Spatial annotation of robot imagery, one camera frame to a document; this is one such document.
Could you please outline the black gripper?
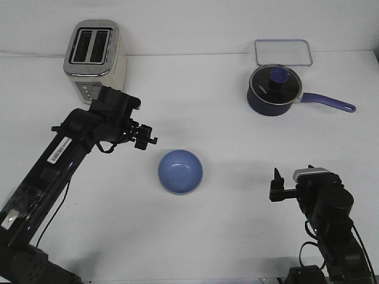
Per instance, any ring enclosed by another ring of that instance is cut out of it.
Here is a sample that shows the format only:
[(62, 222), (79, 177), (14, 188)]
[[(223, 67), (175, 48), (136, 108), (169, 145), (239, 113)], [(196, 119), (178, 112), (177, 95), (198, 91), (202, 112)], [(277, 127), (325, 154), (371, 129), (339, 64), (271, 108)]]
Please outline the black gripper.
[(134, 147), (139, 150), (146, 150), (148, 144), (157, 144), (158, 138), (151, 138), (153, 128), (139, 124), (137, 121), (129, 120), (129, 137), (134, 142)]
[[(312, 165), (307, 166), (308, 169), (313, 169)], [(271, 202), (280, 202), (285, 199), (297, 197), (296, 189), (284, 189), (284, 178), (280, 175), (279, 170), (274, 168), (274, 180), (271, 181), (269, 190), (269, 200)]]

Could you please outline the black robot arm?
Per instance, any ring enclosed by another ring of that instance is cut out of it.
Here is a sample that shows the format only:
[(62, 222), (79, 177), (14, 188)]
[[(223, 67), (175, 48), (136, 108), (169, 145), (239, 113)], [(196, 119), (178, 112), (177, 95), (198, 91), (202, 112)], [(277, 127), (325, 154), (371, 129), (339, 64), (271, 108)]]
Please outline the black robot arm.
[(57, 127), (56, 136), (1, 208), (1, 277), (11, 283), (81, 283), (81, 278), (52, 263), (47, 253), (30, 244), (39, 226), (85, 156), (100, 143), (107, 153), (132, 141), (145, 150), (152, 128), (133, 121), (141, 101), (103, 86), (88, 110), (74, 109)]
[(354, 198), (340, 177), (322, 167), (308, 166), (293, 174), (294, 189), (284, 188), (277, 169), (271, 181), (269, 199), (279, 202), (294, 198), (306, 217), (307, 234), (322, 257), (315, 265), (290, 269), (286, 283), (376, 283), (376, 276), (354, 222), (349, 214)]

